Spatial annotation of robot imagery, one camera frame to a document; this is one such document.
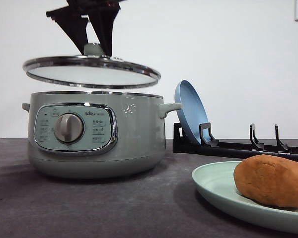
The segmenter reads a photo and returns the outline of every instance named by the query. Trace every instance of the lid rim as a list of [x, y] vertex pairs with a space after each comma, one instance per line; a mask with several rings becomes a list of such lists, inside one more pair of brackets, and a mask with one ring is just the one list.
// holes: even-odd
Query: lid rim
[[[87, 67], [97, 67], [105, 68], [111, 70], [121, 70], [128, 71], [132, 73], [139, 73], [141, 75], [148, 76], [154, 81], [150, 83], [143, 84], [125, 84], [125, 85], [104, 85], [104, 84], [88, 84], [79, 82], [68, 82], [57, 79], [45, 78], [43, 76], [38, 76], [30, 73], [29, 71], [40, 67], [54, 67], [54, 66], [87, 66]], [[158, 83], [161, 75], [158, 71], [149, 68], [144, 65], [123, 61], [121, 59], [116, 59], [114, 57], [91, 57], [91, 56], [56, 56], [56, 57], [44, 57], [27, 60], [23, 66], [23, 70], [26, 74], [36, 80], [43, 82], [61, 84], [66, 86], [76, 86], [76, 87], [87, 87], [87, 88], [112, 88], [112, 89], [123, 89], [123, 88], [143, 88], [153, 86]]]
[[47, 92], [36, 92], [31, 95], [49, 95], [49, 94], [99, 94], [99, 95], [128, 95], [128, 96], [143, 96], [143, 97], [154, 97], [161, 98], [163, 96], [147, 93], [125, 93], [125, 92], [107, 92], [107, 91], [47, 91]]

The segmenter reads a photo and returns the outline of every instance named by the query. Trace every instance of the control knob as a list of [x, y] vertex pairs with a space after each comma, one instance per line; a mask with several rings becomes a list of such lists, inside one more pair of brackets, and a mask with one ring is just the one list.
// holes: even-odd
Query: control knob
[[83, 134], [83, 122], [74, 114], [63, 114], [55, 123], [54, 134], [62, 142], [73, 142]]

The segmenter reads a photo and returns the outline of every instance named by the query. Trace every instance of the control panel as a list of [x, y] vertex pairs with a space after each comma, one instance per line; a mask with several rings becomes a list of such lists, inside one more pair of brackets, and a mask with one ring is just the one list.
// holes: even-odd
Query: control panel
[[115, 114], [99, 104], [46, 105], [37, 113], [34, 139], [48, 151], [105, 153], [117, 140]]

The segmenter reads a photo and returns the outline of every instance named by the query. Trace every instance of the white wall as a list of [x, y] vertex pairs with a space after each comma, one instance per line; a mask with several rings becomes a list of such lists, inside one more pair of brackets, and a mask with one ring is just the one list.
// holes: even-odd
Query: white wall
[[[65, 0], [0, 0], [0, 138], [27, 136], [21, 103], [38, 91], [77, 90], [28, 78], [25, 60], [78, 54], [45, 11]], [[298, 22], [293, 0], [128, 0], [113, 55], [160, 71], [158, 85], [128, 90], [173, 102], [183, 79], [198, 91], [217, 138], [298, 138]], [[90, 39], [93, 31], [88, 28]], [[172, 138], [175, 112], [166, 119]]]

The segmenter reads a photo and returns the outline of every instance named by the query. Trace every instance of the dark gray table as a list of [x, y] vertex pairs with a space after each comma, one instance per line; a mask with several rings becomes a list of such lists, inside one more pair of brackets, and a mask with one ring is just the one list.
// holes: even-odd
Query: dark gray table
[[0, 238], [298, 237], [238, 220], [199, 195], [192, 170], [229, 160], [237, 159], [172, 153], [168, 140], [150, 171], [65, 180], [29, 165], [26, 139], [0, 139]]

